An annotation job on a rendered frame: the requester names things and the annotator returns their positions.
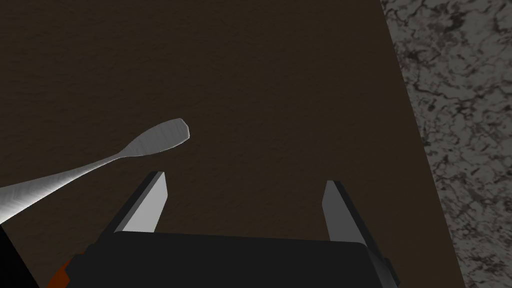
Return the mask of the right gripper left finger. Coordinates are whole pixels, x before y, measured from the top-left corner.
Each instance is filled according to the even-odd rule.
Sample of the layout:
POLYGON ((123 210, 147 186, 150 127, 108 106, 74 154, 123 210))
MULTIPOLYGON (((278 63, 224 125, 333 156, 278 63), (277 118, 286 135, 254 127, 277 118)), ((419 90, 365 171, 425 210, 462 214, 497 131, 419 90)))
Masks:
POLYGON ((104 230, 153 233, 168 198, 165 172, 152 171, 131 194, 104 230))

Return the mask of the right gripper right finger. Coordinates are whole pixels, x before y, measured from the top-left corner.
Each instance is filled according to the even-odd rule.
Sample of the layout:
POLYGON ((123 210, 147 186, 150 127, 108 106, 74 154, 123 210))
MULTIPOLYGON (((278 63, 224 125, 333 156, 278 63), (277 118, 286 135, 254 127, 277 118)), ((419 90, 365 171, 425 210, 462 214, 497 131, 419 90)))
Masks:
POLYGON ((370 230, 340 181, 326 182, 321 204, 330 241, 362 244, 378 260, 385 261, 370 230))

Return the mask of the dark brown table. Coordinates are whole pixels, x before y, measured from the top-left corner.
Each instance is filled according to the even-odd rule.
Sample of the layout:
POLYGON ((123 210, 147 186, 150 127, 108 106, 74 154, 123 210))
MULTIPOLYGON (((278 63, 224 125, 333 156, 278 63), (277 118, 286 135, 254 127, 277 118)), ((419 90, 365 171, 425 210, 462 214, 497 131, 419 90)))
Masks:
POLYGON ((151 171, 164 233, 326 240, 340 181, 400 288, 466 288, 379 0, 0 0, 0 187, 175 118, 5 223, 40 288, 151 171))

